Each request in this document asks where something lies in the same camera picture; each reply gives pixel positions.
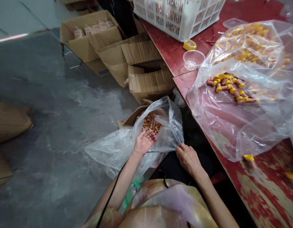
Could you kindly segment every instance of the wall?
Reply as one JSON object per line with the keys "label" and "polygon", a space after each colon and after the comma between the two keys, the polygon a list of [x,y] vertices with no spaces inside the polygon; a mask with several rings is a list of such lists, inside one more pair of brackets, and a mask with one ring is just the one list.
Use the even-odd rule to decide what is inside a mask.
{"label": "wall", "polygon": [[77,12],[69,12],[60,0],[0,1],[0,39],[57,28],[76,16]]}

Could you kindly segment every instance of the clear plastic cup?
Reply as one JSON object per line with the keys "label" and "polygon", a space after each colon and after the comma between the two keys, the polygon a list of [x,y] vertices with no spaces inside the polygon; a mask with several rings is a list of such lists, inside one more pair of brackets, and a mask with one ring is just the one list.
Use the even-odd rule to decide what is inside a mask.
{"label": "clear plastic cup", "polygon": [[185,68],[187,70],[196,70],[205,60],[204,54],[200,51],[191,50],[184,53]]}

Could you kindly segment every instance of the person's left hand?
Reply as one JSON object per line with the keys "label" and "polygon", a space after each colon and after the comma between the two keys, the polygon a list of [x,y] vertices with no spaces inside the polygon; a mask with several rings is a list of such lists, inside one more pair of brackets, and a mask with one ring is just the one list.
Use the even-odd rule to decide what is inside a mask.
{"label": "person's left hand", "polygon": [[157,137],[152,130],[144,130],[136,138],[133,154],[139,156],[141,159],[150,149],[150,147],[156,142]]}

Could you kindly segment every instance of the red table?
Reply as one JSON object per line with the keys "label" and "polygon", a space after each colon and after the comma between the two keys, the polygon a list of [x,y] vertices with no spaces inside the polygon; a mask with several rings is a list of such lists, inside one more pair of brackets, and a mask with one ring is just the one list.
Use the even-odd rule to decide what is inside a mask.
{"label": "red table", "polygon": [[[197,43],[197,50],[207,55],[211,46],[205,41],[215,34],[214,41],[220,37],[217,32],[225,32],[222,23],[230,18],[246,22],[271,19],[284,20],[279,16],[283,5],[271,0],[226,0],[220,13],[220,20],[192,38]],[[184,68],[183,43],[141,20],[150,38],[164,58],[174,76],[176,86],[183,98],[196,79],[197,70],[188,72]],[[293,172],[293,147],[289,139],[283,140],[271,150],[256,156],[256,163],[261,170],[261,177],[253,175],[242,162],[230,162],[209,140],[218,159],[232,181],[242,201],[258,227],[293,227],[293,186],[284,172]]]}
{"label": "red table", "polygon": [[[197,44],[196,50],[202,52],[206,56],[211,49],[211,46],[206,43],[206,41],[213,36],[212,27],[215,34],[213,41],[216,41],[221,36],[221,34],[217,32],[225,32],[227,30],[223,26],[223,22],[228,19],[235,17],[246,22],[273,19],[283,20],[283,18],[279,16],[283,7],[281,3],[274,0],[271,0],[267,4],[264,4],[264,2],[265,0],[239,0],[238,2],[226,0],[219,15],[220,19],[191,39]],[[187,73],[188,70],[184,67],[182,58],[183,54],[186,52],[183,48],[183,43],[170,37],[145,20],[140,20],[173,76],[175,77]]]}

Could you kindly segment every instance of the person's right hand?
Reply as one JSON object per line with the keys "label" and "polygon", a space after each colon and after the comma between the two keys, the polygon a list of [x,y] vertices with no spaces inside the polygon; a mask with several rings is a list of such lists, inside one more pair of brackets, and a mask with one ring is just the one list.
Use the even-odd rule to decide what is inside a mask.
{"label": "person's right hand", "polygon": [[200,164],[196,151],[191,146],[181,143],[175,149],[181,166],[185,168],[194,179],[203,181],[209,178]]}

